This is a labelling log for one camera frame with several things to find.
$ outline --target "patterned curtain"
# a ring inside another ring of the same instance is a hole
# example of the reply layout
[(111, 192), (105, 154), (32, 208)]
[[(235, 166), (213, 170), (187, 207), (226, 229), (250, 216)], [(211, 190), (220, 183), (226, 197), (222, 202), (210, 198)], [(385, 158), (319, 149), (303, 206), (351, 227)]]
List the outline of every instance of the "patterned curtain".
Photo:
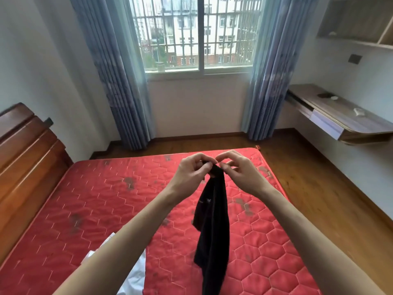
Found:
[(264, 0), (242, 131), (271, 137), (317, 0)]
[(128, 0), (71, 0), (123, 144), (146, 148), (154, 138), (138, 37)]

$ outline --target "bare arm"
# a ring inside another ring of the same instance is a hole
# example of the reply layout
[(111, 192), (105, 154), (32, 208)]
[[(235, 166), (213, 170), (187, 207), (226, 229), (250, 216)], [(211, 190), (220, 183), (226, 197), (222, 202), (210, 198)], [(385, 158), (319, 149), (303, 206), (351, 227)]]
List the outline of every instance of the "bare arm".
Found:
[(324, 295), (383, 295), (381, 289), (299, 210), (273, 188), (253, 163), (231, 150), (216, 159), (233, 182), (265, 203), (288, 234)]
[[(202, 164), (202, 160), (212, 163)], [(116, 294), (168, 213), (189, 197), (217, 161), (202, 153), (184, 158), (168, 186), (76, 269), (55, 295)]]

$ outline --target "red mattress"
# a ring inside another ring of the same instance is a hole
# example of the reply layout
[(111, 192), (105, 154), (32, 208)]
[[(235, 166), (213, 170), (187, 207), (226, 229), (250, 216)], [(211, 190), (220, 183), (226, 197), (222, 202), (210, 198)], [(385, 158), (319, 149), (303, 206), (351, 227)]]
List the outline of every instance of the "red mattress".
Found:
[[(284, 194), (257, 149), (237, 150)], [(214, 157), (223, 151), (205, 153)], [(89, 250), (96, 250), (165, 187), (188, 155), (75, 163), (3, 263), (0, 293), (52, 294)], [(272, 213), (225, 176), (230, 255), (221, 294), (320, 294)], [(193, 263), (199, 232), (191, 220), (204, 186), (202, 182), (171, 211), (149, 243), (145, 295), (201, 294), (202, 274)]]

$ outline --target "black garment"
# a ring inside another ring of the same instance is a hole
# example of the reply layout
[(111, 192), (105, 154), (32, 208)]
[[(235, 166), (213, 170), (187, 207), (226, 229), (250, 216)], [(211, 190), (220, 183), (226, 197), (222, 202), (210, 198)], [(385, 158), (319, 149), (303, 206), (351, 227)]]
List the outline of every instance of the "black garment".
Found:
[(193, 225), (200, 231), (194, 262), (202, 269), (203, 295), (218, 295), (229, 258), (229, 218), (224, 171), (214, 165), (195, 208)]

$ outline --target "wooden floor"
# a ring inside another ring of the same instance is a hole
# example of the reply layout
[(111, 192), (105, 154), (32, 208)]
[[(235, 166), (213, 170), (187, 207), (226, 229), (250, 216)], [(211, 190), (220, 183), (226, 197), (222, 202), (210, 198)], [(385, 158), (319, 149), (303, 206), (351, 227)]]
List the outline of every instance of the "wooden floor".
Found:
[[(244, 136), (151, 142), (147, 150), (115, 147), (98, 158), (135, 157), (255, 147)], [(393, 231), (340, 171), (296, 131), (259, 142), (288, 197), (322, 233), (351, 257), (386, 294), (393, 294)]]

